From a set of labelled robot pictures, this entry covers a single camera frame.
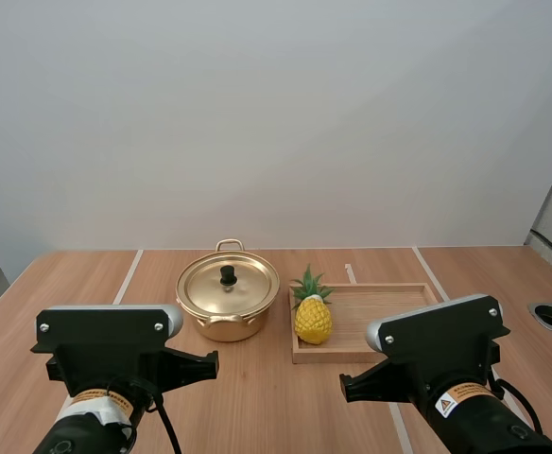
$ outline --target toy pineapple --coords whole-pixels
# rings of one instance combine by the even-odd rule
[[[330,295],[333,289],[320,286],[320,277],[322,274],[316,277],[312,276],[308,264],[307,270],[303,274],[303,280],[294,279],[302,286],[293,288],[295,297],[301,300],[293,307],[293,309],[297,309],[295,332],[303,341],[316,345],[329,339],[333,331],[331,312],[326,306],[328,302],[324,301],[324,298]]]

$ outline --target golden pot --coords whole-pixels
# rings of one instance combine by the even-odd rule
[[[222,250],[235,243],[239,251]],[[219,241],[216,251],[192,262],[177,284],[183,310],[200,334],[214,341],[241,341],[266,323],[278,293],[278,272],[265,258],[247,253],[237,239]]]

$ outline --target wooden tray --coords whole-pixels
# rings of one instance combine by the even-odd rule
[[[295,334],[295,311],[291,311],[293,362],[377,363],[385,355],[373,351],[365,341],[367,326],[375,319],[402,314],[433,305],[438,300],[427,284],[324,284],[334,288],[328,306],[333,317],[333,334],[321,345],[306,343]],[[297,303],[289,289],[291,309]]]

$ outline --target table surface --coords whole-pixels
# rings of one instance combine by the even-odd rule
[[[552,332],[528,313],[530,303],[552,302],[552,268],[528,247],[420,249],[446,297],[488,293],[504,309],[511,334],[499,340],[497,372],[525,394],[552,438]],[[46,376],[45,355],[29,352],[36,315],[54,305],[175,304],[177,279],[206,251],[60,252],[40,257],[0,299],[0,452],[32,452],[66,397]],[[204,339],[186,319],[168,346],[197,355],[217,349],[217,380],[165,395],[165,407],[183,452],[195,453],[445,453],[410,406],[399,406],[410,448],[398,436],[387,403],[345,403],[341,373],[368,364],[291,362],[288,282],[307,263],[324,282],[425,282],[439,295],[412,249],[257,251],[281,276],[281,291],[266,327],[235,343]],[[158,415],[147,414],[133,452],[168,453]]]

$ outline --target black cable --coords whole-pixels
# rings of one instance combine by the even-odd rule
[[[159,414],[161,415],[161,419],[163,420],[164,428],[166,429],[166,433],[169,435],[169,440],[171,441],[171,445],[173,446],[173,451],[175,454],[181,454],[181,448],[180,443],[178,442],[178,437],[175,435],[175,430],[173,430],[173,426],[171,426],[171,421],[169,420],[169,416],[166,414],[166,410],[163,407],[163,403],[160,404],[158,402],[155,402],[156,408],[159,411]]]
[[[129,436],[129,443],[125,446],[125,454],[129,454],[137,441],[137,428],[134,426],[123,426],[123,428],[130,428],[131,435]]]
[[[175,454],[181,454],[181,448],[180,443],[178,442],[178,437],[175,434],[175,430],[173,429],[173,426],[171,425],[171,421],[169,420],[168,414],[166,414],[166,410],[163,406],[163,394],[160,392],[160,390],[151,382],[139,378],[139,377],[127,377],[123,375],[116,376],[113,378],[108,386],[106,387],[106,395],[109,395],[110,392],[110,386],[115,381],[123,381],[127,383],[130,386],[137,386],[141,390],[145,391],[147,395],[152,399],[154,402],[154,409],[146,409],[148,413],[152,413],[154,411],[158,411],[159,415],[161,416],[161,421],[163,421],[164,429],[166,430],[167,435],[169,436],[169,441],[171,442],[171,445],[173,446],[173,451]],[[134,432],[135,437],[137,438],[137,430]]]
[[[516,399],[520,401],[520,403],[524,406],[524,408],[528,412],[530,419],[532,420],[532,426],[534,427],[534,431],[540,435],[543,435],[543,427],[541,427],[541,421],[539,421],[537,412],[532,408],[532,406],[530,405],[530,402],[528,402],[528,399],[526,399],[522,393],[520,393],[513,385],[505,381],[503,378],[497,379],[496,384],[499,385],[501,388],[504,388],[505,390],[509,391],[511,395],[513,395]]]
[[[496,378],[494,378],[492,368],[490,368],[490,370],[488,371],[488,383],[489,385],[491,385],[491,392],[494,394],[494,396],[499,400],[503,400],[503,398],[505,397],[505,390],[501,388],[501,385],[496,382]]]

